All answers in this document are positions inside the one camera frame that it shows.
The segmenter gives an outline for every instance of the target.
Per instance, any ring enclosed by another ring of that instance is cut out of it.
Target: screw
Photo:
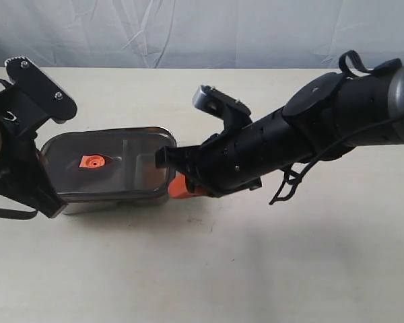
[[[55,95],[54,95],[54,99],[56,99],[56,100],[61,100],[61,99],[63,99],[63,93],[61,93],[61,92],[57,92]]]

